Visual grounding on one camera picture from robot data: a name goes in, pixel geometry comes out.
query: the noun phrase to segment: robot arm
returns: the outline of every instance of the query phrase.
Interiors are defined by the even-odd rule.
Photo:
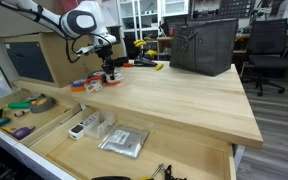
[[[0,5],[54,30],[66,41],[90,35],[93,44],[82,47],[75,53],[81,56],[96,52],[103,59],[103,70],[114,80],[114,63],[110,55],[111,44],[116,42],[116,38],[108,34],[97,2],[82,1],[75,9],[62,16],[52,13],[32,0],[0,0]]]

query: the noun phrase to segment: office chair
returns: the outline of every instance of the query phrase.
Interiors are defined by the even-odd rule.
[[[287,19],[254,21],[252,24],[246,57],[247,61],[258,70],[255,80],[256,88],[260,89],[258,96],[263,96],[263,84],[278,87],[280,94],[285,92],[284,87],[263,80],[263,72],[288,69],[287,30]]]

